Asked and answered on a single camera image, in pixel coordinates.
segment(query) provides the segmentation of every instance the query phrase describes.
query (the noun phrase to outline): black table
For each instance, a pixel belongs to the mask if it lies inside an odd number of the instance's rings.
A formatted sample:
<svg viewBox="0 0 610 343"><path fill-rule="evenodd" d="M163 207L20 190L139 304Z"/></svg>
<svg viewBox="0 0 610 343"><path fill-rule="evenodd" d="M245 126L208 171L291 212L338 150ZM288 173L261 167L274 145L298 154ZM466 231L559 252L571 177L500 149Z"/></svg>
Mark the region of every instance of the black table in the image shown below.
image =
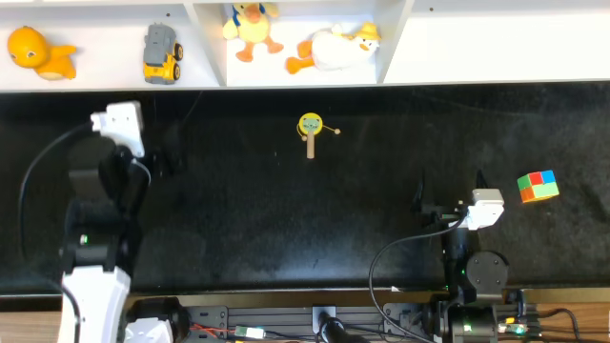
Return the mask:
<svg viewBox="0 0 610 343"><path fill-rule="evenodd" d="M0 293L46 290L28 269L59 277L68 147L32 175L26 268L15 213L33 157L93 111L128 99L142 102L153 142L198 94L0 96ZM188 171L155 182L142 208L132 288L364 287L377 250L421 232L409 209L422 171L436 201L455 204L470 199L477 170L506 202L480 241L506 255L511 286L607 286L609 95L609 83L205 91L186 123ZM342 131L316 137L313 161L295 131L308 111ZM544 170L555 172L560 196L522 205L517 179ZM393 249L377 284L440 289L440 255L437 239Z"/></svg>

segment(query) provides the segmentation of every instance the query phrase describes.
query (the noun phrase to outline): stuffed duck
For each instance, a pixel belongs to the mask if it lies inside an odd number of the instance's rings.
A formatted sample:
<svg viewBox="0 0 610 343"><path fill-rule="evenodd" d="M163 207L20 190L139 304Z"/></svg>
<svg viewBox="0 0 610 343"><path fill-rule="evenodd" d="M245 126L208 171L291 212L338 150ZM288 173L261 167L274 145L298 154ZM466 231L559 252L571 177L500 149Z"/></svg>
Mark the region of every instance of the stuffed duck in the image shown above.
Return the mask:
<svg viewBox="0 0 610 343"><path fill-rule="evenodd" d="M246 48L236 54L243 62L252 62L254 45L265 43L269 53L278 53L284 46L274 42L269 36L271 24L267 15L273 18L279 15L277 6L269 3L235 3L233 4L233 17L225 24L222 35L228 39L237 36L246 42Z"/></svg>
<svg viewBox="0 0 610 343"><path fill-rule="evenodd" d="M286 69L296 74L303 68L316 66L321 71L336 71L367 61L377 48L381 37L373 23L364 23L354 36L343 33L340 25L321 30L312 40L298 45L298 57L286 60Z"/></svg>
<svg viewBox="0 0 610 343"><path fill-rule="evenodd" d="M9 53L19 67L34 69L38 76L49 81L73 79L76 70L70 55L73 46L53 46L45 37L30 27L15 30L9 37Z"/></svg>

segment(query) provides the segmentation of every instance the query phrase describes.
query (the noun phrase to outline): rubik's cube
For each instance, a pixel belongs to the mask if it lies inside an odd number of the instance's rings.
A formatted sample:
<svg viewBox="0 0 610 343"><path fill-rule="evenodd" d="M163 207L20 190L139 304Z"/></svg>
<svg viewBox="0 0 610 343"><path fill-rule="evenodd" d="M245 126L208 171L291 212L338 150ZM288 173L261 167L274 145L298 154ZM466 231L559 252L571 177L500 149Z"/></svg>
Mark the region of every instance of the rubik's cube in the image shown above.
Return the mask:
<svg viewBox="0 0 610 343"><path fill-rule="evenodd" d="M517 180L523 203L559 195L553 171L530 172Z"/></svg>

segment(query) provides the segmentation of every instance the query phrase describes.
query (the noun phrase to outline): white shelf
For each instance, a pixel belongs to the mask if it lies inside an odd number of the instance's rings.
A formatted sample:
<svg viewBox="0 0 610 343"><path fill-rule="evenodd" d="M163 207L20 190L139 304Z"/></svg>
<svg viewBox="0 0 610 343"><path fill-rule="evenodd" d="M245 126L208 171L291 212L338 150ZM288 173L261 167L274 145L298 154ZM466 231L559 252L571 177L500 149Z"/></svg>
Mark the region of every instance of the white shelf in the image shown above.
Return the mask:
<svg viewBox="0 0 610 343"><path fill-rule="evenodd" d="M163 22L174 28L178 42L184 46L184 59L179 62L182 75L173 86L152 85L144 81L144 36L148 25L154 22ZM78 52L72 56L76 77L72 80L47 81L32 70L14 65L8 53L0 53L0 91L137 91L218 87L199 44L198 33L182 5L11 8L0 11L1 37L8 37L14 29L24 25L41 30L57 45L76 46Z"/></svg>
<svg viewBox="0 0 610 343"><path fill-rule="evenodd" d="M0 92L142 91L352 87L442 83L610 79L608 0L279 0L272 38L278 54L257 45L254 61L235 54L222 27L230 0L0 0L0 41L28 25L54 44L78 48L74 80L50 82L0 53ZM375 58L343 71L290 75L286 59L315 31L340 23L355 31L376 23ZM144 81L149 24L173 27L185 56L172 86Z"/></svg>

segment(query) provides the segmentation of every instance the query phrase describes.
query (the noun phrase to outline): toy truck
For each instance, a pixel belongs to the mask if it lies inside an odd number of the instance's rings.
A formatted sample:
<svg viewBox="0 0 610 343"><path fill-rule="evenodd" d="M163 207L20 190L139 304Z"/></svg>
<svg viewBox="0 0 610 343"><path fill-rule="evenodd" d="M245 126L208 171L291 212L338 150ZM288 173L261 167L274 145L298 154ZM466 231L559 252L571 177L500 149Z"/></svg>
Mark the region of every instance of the toy truck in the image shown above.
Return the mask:
<svg viewBox="0 0 610 343"><path fill-rule="evenodd" d="M172 85L180 78L178 61L183 56L175 31L163 24L150 25L144 42L144 79L152 84Z"/></svg>

